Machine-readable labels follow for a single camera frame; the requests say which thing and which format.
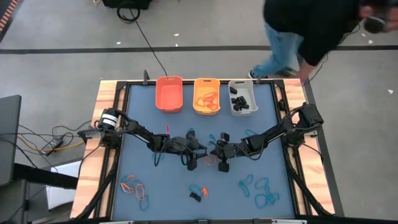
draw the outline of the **plastic bin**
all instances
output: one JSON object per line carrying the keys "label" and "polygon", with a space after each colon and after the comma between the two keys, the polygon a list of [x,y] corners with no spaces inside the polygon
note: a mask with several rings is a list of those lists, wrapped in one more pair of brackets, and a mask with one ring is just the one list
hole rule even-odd
{"label": "plastic bin", "polygon": [[[232,94],[229,91],[229,88],[235,88],[238,93],[237,94]],[[249,105],[249,109],[244,109],[242,108],[242,111],[235,111],[233,108],[233,104],[231,100],[229,101],[229,104],[231,106],[231,112],[233,116],[250,116],[254,112],[256,112],[259,107],[256,104],[256,99],[254,98],[254,91],[253,91],[253,81],[251,80],[231,80],[228,83],[228,92],[229,92],[229,98],[237,98],[239,96],[243,96],[244,99],[246,100],[247,104]]]}
{"label": "plastic bin", "polygon": [[193,84],[193,109],[200,115],[214,115],[220,110],[220,81],[198,78]]}
{"label": "plastic bin", "polygon": [[177,113],[182,109],[182,78],[160,77],[156,80],[156,107],[164,113]]}

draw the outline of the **wooden board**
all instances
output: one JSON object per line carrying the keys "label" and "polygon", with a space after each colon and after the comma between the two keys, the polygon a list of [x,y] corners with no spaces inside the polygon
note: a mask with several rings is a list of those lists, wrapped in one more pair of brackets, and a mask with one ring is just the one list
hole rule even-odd
{"label": "wooden board", "polygon": [[[285,90],[287,99],[289,102],[290,109],[301,106],[305,101],[304,92],[301,87],[301,82],[298,79],[285,79]],[[97,100],[95,103],[93,123],[100,119],[102,111],[105,108],[111,108],[113,106],[114,95],[116,92],[116,80],[101,81],[99,85],[99,91]],[[277,90],[278,97],[280,98],[280,91]],[[121,109],[123,103],[123,96],[121,94],[119,99],[118,108]],[[306,144],[318,150],[317,140],[315,138],[306,137]],[[98,146],[99,139],[90,139],[87,142],[85,156],[94,150]],[[324,206],[326,210],[333,213],[333,204],[331,202],[331,196],[329,193],[328,184],[326,181],[325,171],[320,159],[320,156],[313,150],[306,146],[301,146],[300,157],[302,161],[305,181],[312,194],[317,200]],[[109,164],[112,164],[114,152],[109,156],[111,159]],[[72,212],[70,217],[76,217],[83,211],[86,205],[90,202],[98,189],[98,183],[100,181],[101,167],[104,158],[104,148],[98,148],[92,155],[87,157],[81,167],[81,173],[76,189],[75,200],[73,202]],[[296,186],[300,213],[304,214],[303,198],[300,189]],[[108,202],[109,190],[105,191],[102,199],[101,211],[99,215],[105,216],[106,204]]]}

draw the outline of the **yellow cable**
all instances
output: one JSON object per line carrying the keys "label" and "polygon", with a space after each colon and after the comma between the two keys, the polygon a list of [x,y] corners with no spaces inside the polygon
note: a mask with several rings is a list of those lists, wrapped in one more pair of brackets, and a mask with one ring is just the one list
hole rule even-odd
{"label": "yellow cable", "polygon": [[[21,137],[18,136],[18,139],[21,140],[29,149],[31,149],[33,151],[38,151],[37,149],[35,149],[31,145],[29,145],[27,142],[25,142],[25,140],[22,139]],[[79,146],[81,144],[84,144],[84,143],[85,143],[84,141],[81,141],[81,142],[73,144],[71,146],[58,147],[58,148],[55,148],[55,149],[43,149],[43,150],[39,150],[39,151],[42,151],[42,152],[59,151],[59,150],[62,150],[62,149],[70,149],[70,148],[73,148],[73,147],[77,147],[77,146]]]}

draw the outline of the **yellow bin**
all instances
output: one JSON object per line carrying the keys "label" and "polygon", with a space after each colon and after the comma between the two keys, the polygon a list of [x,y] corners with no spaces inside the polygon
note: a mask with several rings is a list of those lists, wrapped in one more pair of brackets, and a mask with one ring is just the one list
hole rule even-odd
{"label": "yellow bin", "polygon": [[214,115],[220,110],[220,81],[198,78],[193,84],[193,109],[200,115]]}

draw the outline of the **white bin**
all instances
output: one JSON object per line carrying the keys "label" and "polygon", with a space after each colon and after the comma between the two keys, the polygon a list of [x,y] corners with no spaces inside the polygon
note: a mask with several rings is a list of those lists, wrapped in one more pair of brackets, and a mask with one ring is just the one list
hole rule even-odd
{"label": "white bin", "polygon": [[[232,87],[238,91],[237,94],[232,94],[229,91],[229,88]],[[254,112],[256,112],[259,107],[256,104],[256,99],[254,98],[253,91],[253,81],[251,80],[231,80],[228,83],[228,92],[229,92],[229,105],[231,107],[231,112],[233,116],[250,116]],[[233,108],[233,104],[231,102],[231,98],[237,98],[239,96],[243,96],[249,105],[249,109],[242,108],[242,111],[235,111]]]}

